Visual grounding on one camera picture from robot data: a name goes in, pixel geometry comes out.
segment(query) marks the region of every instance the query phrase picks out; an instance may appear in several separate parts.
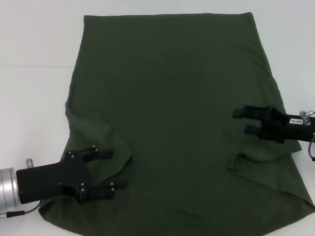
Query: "white table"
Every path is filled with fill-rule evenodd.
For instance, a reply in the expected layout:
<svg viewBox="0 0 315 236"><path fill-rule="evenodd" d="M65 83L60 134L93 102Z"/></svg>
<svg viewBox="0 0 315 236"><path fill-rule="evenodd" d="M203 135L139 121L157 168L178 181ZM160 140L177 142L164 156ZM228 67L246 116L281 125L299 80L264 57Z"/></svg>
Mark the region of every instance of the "white table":
<svg viewBox="0 0 315 236"><path fill-rule="evenodd" d="M64 115L84 15L254 14L286 110L315 110L315 2L312 0L1 0L0 169L58 162L68 139ZM315 162L307 143L294 160L313 201ZM32 208L36 203L23 206ZM0 220L6 236L75 235L37 212ZM313 236L315 214L269 236Z"/></svg>

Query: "green fabric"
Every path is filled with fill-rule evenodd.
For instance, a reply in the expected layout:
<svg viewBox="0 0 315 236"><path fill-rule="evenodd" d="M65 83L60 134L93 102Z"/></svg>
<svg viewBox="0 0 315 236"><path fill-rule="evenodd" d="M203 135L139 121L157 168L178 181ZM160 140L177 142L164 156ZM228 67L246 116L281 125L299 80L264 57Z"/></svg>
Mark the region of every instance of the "green fabric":
<svg viewBox="0 0 315 236"><path fill-rule="evenodd" d="M245 135L259 122L231 118L245 104L284 112L251 13L84 23L65 149L112 147L89 165L92 183L129 186L114 200L45 201L45 220L85 236L260 236L314 212L298 142Z"/></svg>

